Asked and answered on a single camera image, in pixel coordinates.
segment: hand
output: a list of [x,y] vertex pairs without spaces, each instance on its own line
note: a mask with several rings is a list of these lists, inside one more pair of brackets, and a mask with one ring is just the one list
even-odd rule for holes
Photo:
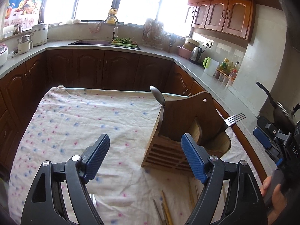
[[[262,186],[260,187],[260,192],[262,193],[262,196],[264,197],[266,195],[266,192],[271,184],[272,176],[267,177]],[[273,211],[268,215],[268,225],[271,225],[279,216],[279,214],[284,210],[284,208],[287,205],[287,200],[284,197],[284,195],[280,191],[280,184],[278,184],[273,192],[272,195],[272,204],[273,204]]]

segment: gray countertop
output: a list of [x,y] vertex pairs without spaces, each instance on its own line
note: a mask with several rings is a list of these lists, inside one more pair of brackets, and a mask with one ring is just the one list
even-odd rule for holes
[[235,96],[226,86],[219,82],[214,77],[211,77],[204,73],[204,68],[189,62],[187,59],[180,57],[177,54],[167,53],[163,50],[156,50],[140,46],[142,50],[127,49],[113,46],[98,46],[98,45],[69,45],[76,40],[64,40],[64,41],[51,41],[42,46],[36,46],[29,52],[22,55],[17,55],[6,61],[6,63],[0,68],[0,79],[4,77],[8,72],[27,61],[28,59],[38,55],[46,50],[54,49],[99,49],[99,50],[112,50],[120,52],[132,52],[141,55],[148,55],[157,58],[164,58],[174,61],[183,70],[185,70],[191,77],[194,78],[205,90],[207,90],[215,100],[225,109],[229,115],[244,113],[246,118],[237,123],[245,137],[250,142],[258,158],[260,159],[267,175],[272,174],[272,170],[275,168],[274,162],[264,153],[263,147],[259,144],[252,132],[256,126],[256,117],[254,114]]

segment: rice cooker lid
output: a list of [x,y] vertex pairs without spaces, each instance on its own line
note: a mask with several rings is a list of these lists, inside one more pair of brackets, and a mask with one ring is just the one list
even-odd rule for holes
[[7,51],[7,45],[6,44],[0,44],[0,55]]
[[38,25],[34,25],[32,27],[32,32],[34,31],[39,31],[39,30],[43,30],[43,29],[48,29],[48,24],[38,24]]

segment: metal pivot bolt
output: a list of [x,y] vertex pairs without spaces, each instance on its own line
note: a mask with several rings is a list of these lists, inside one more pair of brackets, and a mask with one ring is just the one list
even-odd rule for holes
[[248,165],[248,162],[246,162],[245,160],[240,160],[240,163],[241,163],[243,166],[247,166],[247,165]]
[[44,162],[43,162],[43,166],[44,166],[44,167],[48,166],[49,164],[50,164],[49,161],[44,161]]
[[78,161],[80,159],[79,155],[72,156],[72,161]]
[[210,156],[209,158],[210,158],[210,160],[212,160],[212,161],[218,160],[218,157],[217,157],[217,156],[214,156],[214,155]]

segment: white rice cooker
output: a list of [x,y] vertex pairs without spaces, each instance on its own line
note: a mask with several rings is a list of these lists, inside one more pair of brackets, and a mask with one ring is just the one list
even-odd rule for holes
[[0,44],[0,67],[6,62],[7,54],[8,49],[6,44]]
[[33,46],[39,46],[47,43],[48,39],[48,25],[38,24],[32,27],[31,41]]

